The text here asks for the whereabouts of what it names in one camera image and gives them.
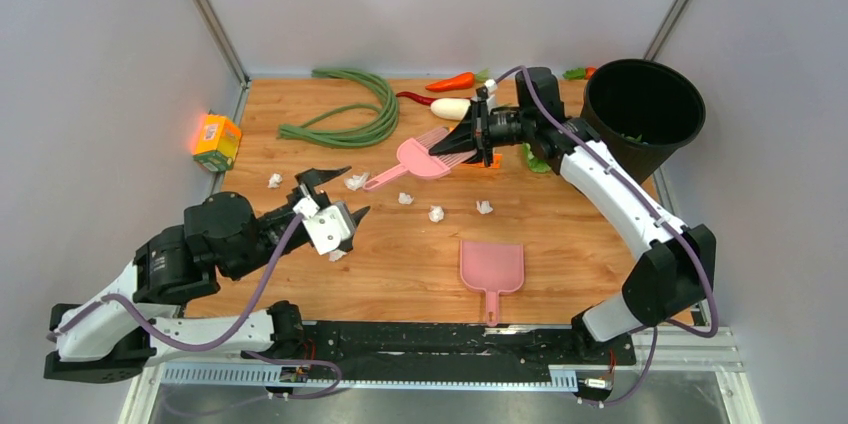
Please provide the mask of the pink hand brush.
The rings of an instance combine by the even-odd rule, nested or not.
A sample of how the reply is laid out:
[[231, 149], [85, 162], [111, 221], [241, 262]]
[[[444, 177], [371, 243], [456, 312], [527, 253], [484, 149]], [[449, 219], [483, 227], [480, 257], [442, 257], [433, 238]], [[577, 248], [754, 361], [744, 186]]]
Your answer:
[[474, 150], [437, 156], [430, 155], [430, 148], [448, 134], [448, 128], [437, 127], [418, 137], [405, 140], [396, 151], [398, 163], [387, 171], [370, 178], [363, 189], [367, 192], [375, 191], [406, 174], [424, 180], [439, 179], [448, 175], [454, 167], [475, 156]]

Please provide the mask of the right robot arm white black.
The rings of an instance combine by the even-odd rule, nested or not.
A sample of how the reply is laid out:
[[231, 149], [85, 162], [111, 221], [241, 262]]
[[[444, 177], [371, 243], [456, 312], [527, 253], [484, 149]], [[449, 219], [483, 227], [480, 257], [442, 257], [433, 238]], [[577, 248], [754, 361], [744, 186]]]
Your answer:
[[573, 354], [596, 362], [611, 340], [674, 324], [675, 315], [700, 301], [715, 317], [713, 232], [705, 225], [689, 226], [665, 209], [616, 161], [586, 120], [566, 116], [559, 81], [549, 68], [517, 66], [509, 73], [515, 78], [516, 106], [494, 106], [498, 82], [487, 80], [459, 124], [429, 151], [434, 156], [468, 152], [470, 162], [488, 165], [495, 148], [528, 144], [624, 240], [637, 262], [618, 293], [573, 317]]

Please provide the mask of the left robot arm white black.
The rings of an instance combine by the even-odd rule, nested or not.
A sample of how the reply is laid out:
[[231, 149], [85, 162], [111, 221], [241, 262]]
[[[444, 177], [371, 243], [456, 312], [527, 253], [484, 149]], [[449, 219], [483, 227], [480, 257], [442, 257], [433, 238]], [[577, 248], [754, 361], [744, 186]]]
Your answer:
[[[43, 375], [48, 380], [107, 384], [192, 354], [233, 354], [286, 368], [294, 381], [316, 366], [299, 308], [258, 306], [280, 259], [308, 246], [320, 255], [350, 252], [365, 209], [332, 201], [322, 185], [339, 171], [309, 169], [285, 203], [263, 214], [233, 191], [188, 207], [180, 224], [144, 243], [118, 277], [82, 304], [50, 314]], [[259, 282], [234, 317], [188, 318], [186, 306], [214, 295], [222, 279], [258, 273]]]

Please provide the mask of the pink dustpan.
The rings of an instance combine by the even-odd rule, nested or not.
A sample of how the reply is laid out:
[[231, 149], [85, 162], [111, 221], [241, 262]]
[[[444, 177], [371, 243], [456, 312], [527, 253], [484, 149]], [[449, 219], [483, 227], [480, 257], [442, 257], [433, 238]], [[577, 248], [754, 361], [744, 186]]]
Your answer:
[[518, 291], [525, 281], [524, 247], [465, 241], [459, 247], [460, 278], [472, 291], [484, 295], [484, 323], [500, 323], [500, 296]]

